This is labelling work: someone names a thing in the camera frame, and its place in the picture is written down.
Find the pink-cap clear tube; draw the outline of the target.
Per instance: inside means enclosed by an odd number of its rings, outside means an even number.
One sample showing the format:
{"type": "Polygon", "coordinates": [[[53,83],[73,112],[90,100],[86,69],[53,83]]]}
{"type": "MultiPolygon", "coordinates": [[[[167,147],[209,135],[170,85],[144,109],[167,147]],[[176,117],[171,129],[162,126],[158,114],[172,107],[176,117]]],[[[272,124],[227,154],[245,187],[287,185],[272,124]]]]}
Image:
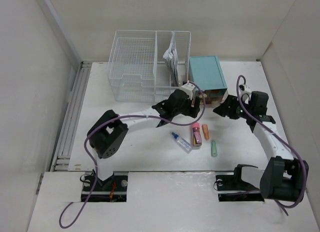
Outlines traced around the pink-cap clear tube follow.
{"type": "Polygon", "coordinates": [[[200,124],[198,122],[191,125],[191,142],[194,149],[199,149],[202,146],[200,124]]]}

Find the clear blue-cap spray bottle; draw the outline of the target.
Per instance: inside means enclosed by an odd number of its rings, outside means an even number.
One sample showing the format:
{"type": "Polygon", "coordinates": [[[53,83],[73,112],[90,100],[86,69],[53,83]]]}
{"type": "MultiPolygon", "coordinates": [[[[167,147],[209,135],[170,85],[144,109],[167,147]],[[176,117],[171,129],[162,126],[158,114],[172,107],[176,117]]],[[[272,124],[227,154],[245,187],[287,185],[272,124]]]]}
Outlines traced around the clear blue-cap spray bottle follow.
{"type": "Polygon", "coordinates": [[[189,142],[187,142],[183,137],[175,132],[171,132],[172,137],[174,138],[175,142],[186,152],[190,153],[192,151],[192,146],[189,142]]]}

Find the grey setup guide booklet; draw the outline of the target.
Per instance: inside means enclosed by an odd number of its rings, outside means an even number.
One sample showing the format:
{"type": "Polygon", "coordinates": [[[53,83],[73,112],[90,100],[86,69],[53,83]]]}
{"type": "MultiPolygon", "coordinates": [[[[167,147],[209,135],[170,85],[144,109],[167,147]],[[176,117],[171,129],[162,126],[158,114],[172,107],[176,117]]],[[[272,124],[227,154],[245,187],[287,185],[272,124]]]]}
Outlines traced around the grey setup guide booklet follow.
{"type": "Polygon", "coordinates": [[[164,52],[162,58],[169,69],[171,85],[173,87],[180,87],[183,84],[183,79],[178,68],[179,60],[175,32],[172,32],[169,47],[164,52]]]}

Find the clear drawer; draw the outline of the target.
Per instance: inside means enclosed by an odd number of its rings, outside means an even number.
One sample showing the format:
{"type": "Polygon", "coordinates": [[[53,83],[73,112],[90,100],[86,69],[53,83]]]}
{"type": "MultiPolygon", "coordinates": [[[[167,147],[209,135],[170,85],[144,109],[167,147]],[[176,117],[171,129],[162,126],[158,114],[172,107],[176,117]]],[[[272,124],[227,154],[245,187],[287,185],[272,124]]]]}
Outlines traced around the clear drawer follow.
{"type": "Polygon", "coordinates": [[[203,90],[202,93],[203,94],[201,94],[200,92],[197,92],[197,96],[200,98],[200,104],[215,108],[223,102],[226,90],[211,89],[211,90],[203,90]]]}

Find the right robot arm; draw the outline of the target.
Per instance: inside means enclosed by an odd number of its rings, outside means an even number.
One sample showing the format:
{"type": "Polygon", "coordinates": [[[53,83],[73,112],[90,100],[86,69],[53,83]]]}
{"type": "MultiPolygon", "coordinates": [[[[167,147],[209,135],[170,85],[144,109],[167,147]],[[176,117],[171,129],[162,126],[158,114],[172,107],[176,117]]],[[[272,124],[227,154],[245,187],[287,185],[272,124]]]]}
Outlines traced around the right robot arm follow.
{"type": "Polygon", "coordinates": [[[237,189],[243,189],[248,184],[259,189],[264,199],[299,203],[306,188],[309,166],[280,140],[274,118],[267,115],[268,100],[268,94],[261,91],[253,91],[247,104],[240,102],[236,96],[228,95],[213,110],[221,117],[245,119],[268,160],[264,170],[253,165],[237,165],[231,182],[237,189]]]}

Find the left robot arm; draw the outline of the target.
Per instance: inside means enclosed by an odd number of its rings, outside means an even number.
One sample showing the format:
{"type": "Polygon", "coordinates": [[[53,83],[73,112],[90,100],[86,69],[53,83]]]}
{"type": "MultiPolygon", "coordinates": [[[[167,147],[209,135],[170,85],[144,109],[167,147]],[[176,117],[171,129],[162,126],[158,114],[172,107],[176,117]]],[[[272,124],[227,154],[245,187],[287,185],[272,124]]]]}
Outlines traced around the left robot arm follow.
{"type": "Polygon", "coordinates": [[[101,165],[101,162],[119,150],[127,134],[167,124],[183,126],[182,123],[173,122],[173,118],[179,115],[198,121],[200,102],[199,96],[176,89],[168,99],[144,111],[126,115],[119,115],[112,109],[106,111],[87,132],[84,142],[87,153],[87,145],[96,153],[96,156],[90,156],[94,163],[94,186],[103,191],[111,187],[114,171],[110,166],[101,165]]]}

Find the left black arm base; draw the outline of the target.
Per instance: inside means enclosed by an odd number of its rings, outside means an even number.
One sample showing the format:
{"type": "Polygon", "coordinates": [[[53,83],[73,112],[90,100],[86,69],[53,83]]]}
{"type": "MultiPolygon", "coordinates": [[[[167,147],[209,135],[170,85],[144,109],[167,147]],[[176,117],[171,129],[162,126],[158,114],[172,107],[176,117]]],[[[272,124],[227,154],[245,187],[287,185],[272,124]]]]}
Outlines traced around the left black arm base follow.
{"type": "MultiPolygon", "coordinates": [[[[81,202],[85,202],[95,180],[95,172],[85,173],[79,179],[82,182],[81,202]]],[[[105,181],[98,179],[88,202],[122,203],[127,201],[128,172],[114,172],[105,181]]]]}

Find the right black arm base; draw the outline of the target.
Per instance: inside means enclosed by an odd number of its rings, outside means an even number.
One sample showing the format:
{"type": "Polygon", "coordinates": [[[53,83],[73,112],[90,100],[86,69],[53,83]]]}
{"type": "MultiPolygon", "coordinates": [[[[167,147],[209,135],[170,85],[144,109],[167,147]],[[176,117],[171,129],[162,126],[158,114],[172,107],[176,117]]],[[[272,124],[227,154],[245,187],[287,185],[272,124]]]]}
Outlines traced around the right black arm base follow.
{"type": "Polygon", "coordinates": [[[218,192],[219,202],[264,202],[259,189],[241,179],[243,168],[254,168],[248,164],[238,164],[233,174],[220,173],[215,176],[213,188],[218,192]]]}

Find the orange plastic case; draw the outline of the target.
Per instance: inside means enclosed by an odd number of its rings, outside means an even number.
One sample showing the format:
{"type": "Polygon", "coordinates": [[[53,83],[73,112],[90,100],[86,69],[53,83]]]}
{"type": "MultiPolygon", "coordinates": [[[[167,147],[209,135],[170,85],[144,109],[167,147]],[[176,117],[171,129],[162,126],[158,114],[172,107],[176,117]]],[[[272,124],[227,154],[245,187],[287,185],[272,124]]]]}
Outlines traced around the orange plastic case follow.
{"type": "Polygon", "coordinates": [[[208,141],[210,139],[210,133],[209,133],[209,128],[207,124],[203,124],[202,126],[202,131],[204,135],[204,139],[208,141]]]}

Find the teal orange drawer box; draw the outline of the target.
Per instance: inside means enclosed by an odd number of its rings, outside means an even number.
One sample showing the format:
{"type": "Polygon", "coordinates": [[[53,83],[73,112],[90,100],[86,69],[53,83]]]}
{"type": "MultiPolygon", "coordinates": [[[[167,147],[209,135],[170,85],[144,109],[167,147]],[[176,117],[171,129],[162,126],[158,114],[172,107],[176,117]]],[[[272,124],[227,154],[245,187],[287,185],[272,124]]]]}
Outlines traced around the teal orange drawer box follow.
{"type": "Polygon", "coordinates": [[[188,75],[189,80],[197,84],[202,92],[219,89],[225,89],[227,92],[227,83],[220,60],[216,55],[191,56],[189,58],[188,75]]]}

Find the green plastic case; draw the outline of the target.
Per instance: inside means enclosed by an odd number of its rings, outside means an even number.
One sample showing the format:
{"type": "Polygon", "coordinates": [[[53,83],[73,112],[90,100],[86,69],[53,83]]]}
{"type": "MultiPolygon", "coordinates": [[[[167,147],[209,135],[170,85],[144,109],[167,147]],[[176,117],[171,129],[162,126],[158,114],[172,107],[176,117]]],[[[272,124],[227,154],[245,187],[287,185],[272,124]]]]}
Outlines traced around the green plastic case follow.
{"type": "Polygon", "coordinates": [[[214,139],[210,141],[210,153],[213,158],[218,156],[217,144],[214,139]]]}

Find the aluminium rail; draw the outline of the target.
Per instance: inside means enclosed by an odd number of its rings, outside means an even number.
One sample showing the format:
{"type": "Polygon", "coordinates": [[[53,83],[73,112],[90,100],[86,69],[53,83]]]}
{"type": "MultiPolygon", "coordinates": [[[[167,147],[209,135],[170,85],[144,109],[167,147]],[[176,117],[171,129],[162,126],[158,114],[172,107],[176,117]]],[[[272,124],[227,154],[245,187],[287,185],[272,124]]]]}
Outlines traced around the aluminium rail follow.
{"type": "Polygon", "coordinates": [[[83,61],[77,70],[72,90],[67,96],[67,108],[54,147],[50,172],[68,170],[91,68],[91,62],[83,61]]]}

